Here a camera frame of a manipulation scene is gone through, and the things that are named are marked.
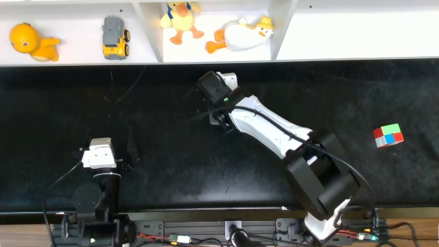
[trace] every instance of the black table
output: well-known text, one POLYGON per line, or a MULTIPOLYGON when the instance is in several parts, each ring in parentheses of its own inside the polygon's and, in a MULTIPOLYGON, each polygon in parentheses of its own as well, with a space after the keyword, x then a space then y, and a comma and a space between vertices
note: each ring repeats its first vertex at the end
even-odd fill
MULTIPOLYGON (((116 102, 142 68, 0 69, 0 212, 41 212, 46 188, 77 163, 88 129, 112 137, 122 154, 130 128, 143 164, 123 174, 122 211, 299 209, 278 157, 260 143, 208 119, 176 121, 206 110, 190 91, 210 70, 235 72, 242 87, 295 124, 336 132, 379 206, 439 205, 437 60, 146 66, 116 102), (405 141, 378 149, 372 131, 394 123, 405 141)), ((73 209, 73 192, 91 177, 80 169, 66 179, 49 210, 73 209)), ((361 190, 353 204, 368 198, 361 190)))

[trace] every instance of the rubik's cube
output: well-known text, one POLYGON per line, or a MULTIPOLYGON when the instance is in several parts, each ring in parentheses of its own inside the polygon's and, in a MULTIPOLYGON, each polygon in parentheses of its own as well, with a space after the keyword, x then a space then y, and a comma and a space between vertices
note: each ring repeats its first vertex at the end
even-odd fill
POLYGON ((403 133, 401 133, 397 123, 377 128, 373 131, 373 135, 375 136, 378 148, 404 141, 403 133))

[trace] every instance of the toy truck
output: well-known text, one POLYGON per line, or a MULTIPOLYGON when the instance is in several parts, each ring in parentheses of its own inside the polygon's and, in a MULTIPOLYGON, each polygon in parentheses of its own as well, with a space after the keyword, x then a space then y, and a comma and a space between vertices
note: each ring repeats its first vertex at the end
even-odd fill
POLYGON ((130 55, 130 32, 119 17, 109 16, 102 26, 104 31, 104 56, 109 60, 122 60, 130 55))

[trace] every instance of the rubber duck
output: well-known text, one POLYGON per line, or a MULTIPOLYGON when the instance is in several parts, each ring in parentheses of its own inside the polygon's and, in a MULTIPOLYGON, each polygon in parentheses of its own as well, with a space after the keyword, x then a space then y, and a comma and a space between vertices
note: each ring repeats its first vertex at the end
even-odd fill
POLYGON ((13 48, 21 53, 29 54, 39 62, 52 60, 58 61, 59 55, 56 45, 60 44, 58 38, 43 38, 28 23, 22 23, 12 28, 10 40, 13 48))
POLYGON ((162 17, 160 25, 162 28, 173 27, 177 34, 170 38, 175 45, 182 44, 183 32, 191 31, 193 38, 201 38, 204 32, 198 31, 194 26, 193 12, 200 12, 201 8, 198 3, 194 2, 169 2, 167 3, 168 11, 162 17))
POLYGON ((206 44, 210 54, 218 49, 246 51, 265 43, 273 35, 274 27, 268 16, 263 16, 255 25, 248 25, 245 18, 227 23, 224 29, 215 32, 215 41, 206 44))

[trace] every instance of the white duck plush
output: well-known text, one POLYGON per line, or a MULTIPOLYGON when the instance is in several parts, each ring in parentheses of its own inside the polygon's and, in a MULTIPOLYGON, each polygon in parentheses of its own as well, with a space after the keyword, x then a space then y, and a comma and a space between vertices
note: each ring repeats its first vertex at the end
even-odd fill
POLYGON ((227 23, 224 29, 215 32, 215 41, 206 44, 210 54, 218 49, 228 48, 231 51, 245 51, 262 45, 273 35, 272 20, 263 16, 255 25, 247 25, 245 18, 227 23))

